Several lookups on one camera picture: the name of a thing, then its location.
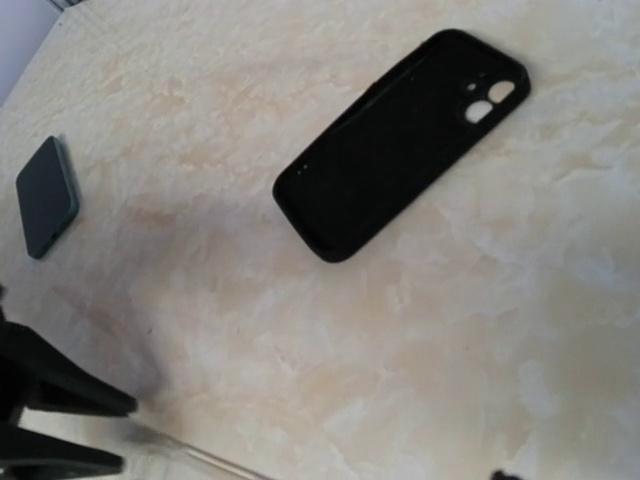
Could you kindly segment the dark phone case underneath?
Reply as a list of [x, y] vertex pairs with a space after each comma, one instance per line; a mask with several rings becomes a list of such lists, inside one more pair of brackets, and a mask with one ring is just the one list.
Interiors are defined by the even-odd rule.
[[530, 94], [525, 66], [458, 29], [378, 80], [277, 177], [274, 200], [325, 262], [353, 256]]

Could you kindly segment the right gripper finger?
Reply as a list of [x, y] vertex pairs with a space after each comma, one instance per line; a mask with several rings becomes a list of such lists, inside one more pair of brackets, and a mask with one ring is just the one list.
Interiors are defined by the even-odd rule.
[[89, 374], [35, 330], [1, 316], [1, 415], [32, 410], [127, 417], [137, 400]]
[[118, 455], [1, 425], [2, 479], [84, 479], [121, 474]]

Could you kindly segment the black phone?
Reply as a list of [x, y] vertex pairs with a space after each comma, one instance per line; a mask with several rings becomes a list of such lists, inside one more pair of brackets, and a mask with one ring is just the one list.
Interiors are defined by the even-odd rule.
[[80, 210], [79, 188], [62, 142], [49, 136], [20, 170], [15, 185], [27, 254], [41, 260]]

